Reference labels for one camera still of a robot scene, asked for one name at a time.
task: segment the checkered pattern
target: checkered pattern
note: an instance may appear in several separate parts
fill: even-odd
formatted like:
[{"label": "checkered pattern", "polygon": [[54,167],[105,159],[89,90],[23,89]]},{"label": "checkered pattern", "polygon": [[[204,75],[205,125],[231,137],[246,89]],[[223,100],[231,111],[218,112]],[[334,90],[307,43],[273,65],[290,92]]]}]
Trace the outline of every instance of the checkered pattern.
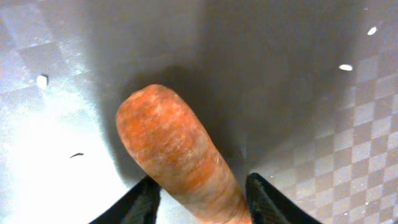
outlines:
[{"label": "checkered pattern", "polygon": [[[205,99],[208,108],[192,106],[216,145],[244,130],[245,166],[324,223],[390,223],[398,218],[398,4],[386,2],[370,1],[363,12],[339,1],[283,7],[260,1],[1,1],[0,218],[24,223],[14,216],[19,178],[49,175],[47,169],[15,165],[27,153],[18,146],[40,146],[42,153],[27,155],[43,167],[57,162],[46,163],[38,154],[95,155],[92,169],[104,174],[82,178],[80,185],[88,187],[69,189],[84,195],[64,199],[81,201],[73,209],[86,212],[77,215],[83,222],[106,210],[126,191],[120,180],[128,188],[144,175],[121,150],[114,126],[118,105],[130,90],[157,80],[152,74],[183,65],[209,74],[197,75],[193,85],[211,80],[205,83],[214,89]],[[363,13],[370,19],[352,20]],[[366,36],[375,24],[377,33]],[[341,63],[354,70],[337,70]],[[35,86],[40,74],[50,78],[45,91]],[[224,117],[233,122],[220,122]],[[219,134],[227,132],[234,137]],[[53,136],[53,144],[32,141],[42,136]],[[56,145],[59,154],[53,153]],[[108,172],[113,166],[116,175]],[[72,177],[90,170],[79,167]],[[109,198],[90,204],[90,197],[103,193],[99,186],[112,183],[117,190]],[[166,201],[175,206],[172,213],[160,207],[159,219],[176,220],[169,214],[179,205]],[[180,210],[181,222],[194,222]]]}]

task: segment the checkered surface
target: checkered surface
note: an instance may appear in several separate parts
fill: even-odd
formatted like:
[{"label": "checkered surface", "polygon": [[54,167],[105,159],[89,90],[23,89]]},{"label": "checkered surface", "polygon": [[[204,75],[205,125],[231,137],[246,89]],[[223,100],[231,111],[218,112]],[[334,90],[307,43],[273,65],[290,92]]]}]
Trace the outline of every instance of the checkered surface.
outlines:
[{"label": "checkered surface", "polygon": [[[240,183],[256,171],[323,223],[392,223],[397,10],[393,0],[0,1],[1,222],[67,212],[61,223],[88,223],[137,183],[144,173],[114,115],[156,82],[193,108]],[[187,220],[162,192],[158,221]]]}]

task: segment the textured metal surface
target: textured metal surface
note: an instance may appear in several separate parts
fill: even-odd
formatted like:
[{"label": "textured metal surface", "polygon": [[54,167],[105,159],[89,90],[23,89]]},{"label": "textured metal surface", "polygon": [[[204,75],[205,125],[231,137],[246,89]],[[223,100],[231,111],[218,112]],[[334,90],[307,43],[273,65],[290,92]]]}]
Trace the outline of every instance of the textured metal surface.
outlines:
[{"label": "textured metal surface", "polygon": [[[394,0],[0,0],[1,222],[87,223],[124,195],[144,173],[114,115],[161,83],[241,183],[256,171],[324,223],[391,223],[397,10]],[[195,222],[161,194],[160,223]]]}]

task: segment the carrot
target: carrot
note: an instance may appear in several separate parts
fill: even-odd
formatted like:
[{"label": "carrot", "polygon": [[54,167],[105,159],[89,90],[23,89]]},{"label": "carrot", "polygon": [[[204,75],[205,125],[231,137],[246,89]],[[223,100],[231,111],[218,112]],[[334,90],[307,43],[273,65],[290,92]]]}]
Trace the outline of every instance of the carrot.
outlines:
[{"label": "carrot", "polygon": [[134,160],[202,223],[251,223],[234,175],[175,92],[150,85],[133,93],[116,125]]}]

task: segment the gray surface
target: gray surface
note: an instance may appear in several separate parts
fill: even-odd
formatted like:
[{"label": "gray surface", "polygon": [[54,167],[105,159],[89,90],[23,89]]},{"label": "gray surface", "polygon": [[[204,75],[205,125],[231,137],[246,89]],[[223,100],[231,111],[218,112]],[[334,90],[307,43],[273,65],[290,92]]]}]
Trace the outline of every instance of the gray surface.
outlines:
[{"label": "gray surface", "polygon": [[[161,83],[241,184],[254,170],[325,223],[388,223],[398,216],[397,7],[0,1],[1,222],[86,223],[111,206],[144,175],[116,110]],[[162,192],[159,222],[195,221]]]}]

